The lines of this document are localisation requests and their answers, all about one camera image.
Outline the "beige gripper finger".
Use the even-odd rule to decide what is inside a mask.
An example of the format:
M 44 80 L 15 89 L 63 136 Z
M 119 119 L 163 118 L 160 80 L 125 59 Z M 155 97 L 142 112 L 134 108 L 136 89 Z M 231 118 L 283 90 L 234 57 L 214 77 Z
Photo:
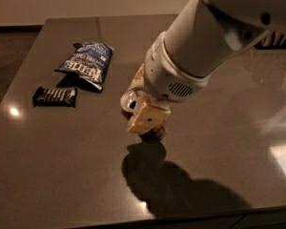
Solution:
M 134 86 L 143 86 L 144 85 L 144 65 L 141 65 L 136 72 L 132 84 Z
M 159 104 L 143 102 L 139 110 L 128 121 L 128 131 L 144 135 L 164 123 L 170 114 L 171 110 L 168 102 L 160 102 Z

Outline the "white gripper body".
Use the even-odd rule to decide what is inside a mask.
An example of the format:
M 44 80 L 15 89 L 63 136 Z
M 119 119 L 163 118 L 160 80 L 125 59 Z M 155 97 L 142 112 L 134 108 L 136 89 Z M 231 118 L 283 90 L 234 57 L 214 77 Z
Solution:
M 167 53 L 165 35 L 160 33 L 147 51 L 143 64 L 144 85 L 158 99 L 185 102 L 206 87 L 210 77 L 199 78 L 182 72 Z

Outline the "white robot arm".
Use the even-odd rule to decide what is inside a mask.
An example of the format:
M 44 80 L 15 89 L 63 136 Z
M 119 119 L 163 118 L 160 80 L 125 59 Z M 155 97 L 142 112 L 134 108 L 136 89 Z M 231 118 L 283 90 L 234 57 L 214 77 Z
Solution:
M 286 34 L 286 0 L 190 0 L 148 49 L 120 105 L 128 130 L 163 126 L 172 102 L 203 89 L 211 73 L 270 32 Z

